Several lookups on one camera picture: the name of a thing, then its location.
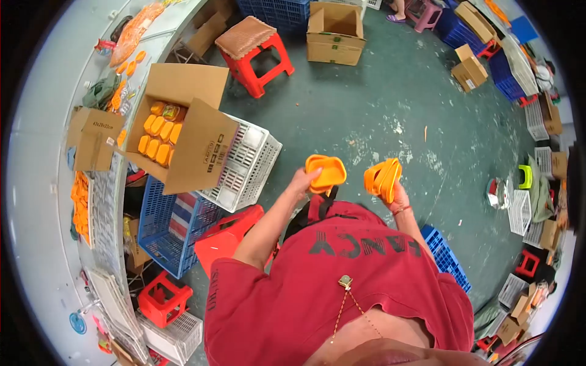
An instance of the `bracelet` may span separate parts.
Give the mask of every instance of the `bracelet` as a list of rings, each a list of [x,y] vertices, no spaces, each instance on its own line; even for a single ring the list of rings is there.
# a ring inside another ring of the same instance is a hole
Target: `bracelet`
[[[411,207],[411,206],[405,206],[405,207],[403,207],[403,208],[400,208],[400,209],[398,209],[397,211],[393,212],[393,216],[396,216],[398,213],[401,213],[401,212],[405,211],[405,210],[406,210],[406,209],[408,209],[408,208],[411,208],[411,209],[413,209],[413,207]]]

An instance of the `plastic bag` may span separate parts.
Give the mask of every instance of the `plastic bag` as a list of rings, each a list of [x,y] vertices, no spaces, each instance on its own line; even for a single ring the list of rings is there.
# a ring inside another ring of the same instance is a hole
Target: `plastic bag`
[[[112,53],[110,67],[117,66],[124,62],[137,48],[142,35],[151,25],[152,21],[159,16],[165,7],[160,2],[154,2],[145,6],[132,20],[124,26],[116,48]]]
[[[105,39],[98,39],[98,44],[94,46],[94,50],[96,50],[100,56],[110,57],[112,56],[112,51],[115,47],[115,42]]]

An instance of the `pendant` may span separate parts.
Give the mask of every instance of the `pendant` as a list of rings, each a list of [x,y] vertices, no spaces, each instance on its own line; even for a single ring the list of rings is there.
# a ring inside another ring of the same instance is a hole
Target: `pendant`
[[[340,286],[344,287],[344,290],[350,291],[350,285],[352,284],[352,278],[350,278],[350,276],[348,276],[348,275],[343,275],[339,279],[338,284],[340,284]]]

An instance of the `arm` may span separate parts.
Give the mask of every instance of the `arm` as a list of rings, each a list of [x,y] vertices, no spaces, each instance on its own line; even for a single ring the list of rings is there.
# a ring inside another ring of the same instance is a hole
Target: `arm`
[[[423,250],[435,263],[434,255],[423,239],[421,231],[419,231],[419,226],[417,225],[415,215],[413,214],[413,208],[409,206],[409,197],[407,192],[405,192],[405,188],[403,188],[398,180],[395,181],[393,191],[395,196],[394,201],[391,203],[383,202],[384,205],[387,206],[387,208],[391,211],[391,213],[393,213],[395,223],[397,224],[397,229],[413,238],[413,240],[415,240],[423,248]]]
[[[293,180],[275,204],[244,236],[232,258],[263,271],[279,235],[291,218],[295,205],[305,196],[310,182],[320,174],[321,169],[308,174],[303,169],[297,170]]]

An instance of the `hand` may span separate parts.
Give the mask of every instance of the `hand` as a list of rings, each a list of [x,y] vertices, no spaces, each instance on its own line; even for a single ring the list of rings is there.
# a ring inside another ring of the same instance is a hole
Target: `hand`
[[[291,192],[297,201],[300,201],[303,199],[303,197],[305,197],[305,192],[309,189],[311,181],[319,177],[321,173],[322,168],[314,170],[311,173],[305,173],[305,169],[299,168],[295,172],[295,175],[293,176],[293,179],[291,180],[291,183],[289,183],[289,186],[286,190]]]
[[[392,212],[397,212],[398,210],[409,206],[409,197],[407,192],[405,192],[405,188],[399,183],[399,180],[395,180],[395,184],[393,185],[393,193],[395,195],[395,199],[391,203],[386,203],[382,197],[379,196],[383,203],[387,208]]]

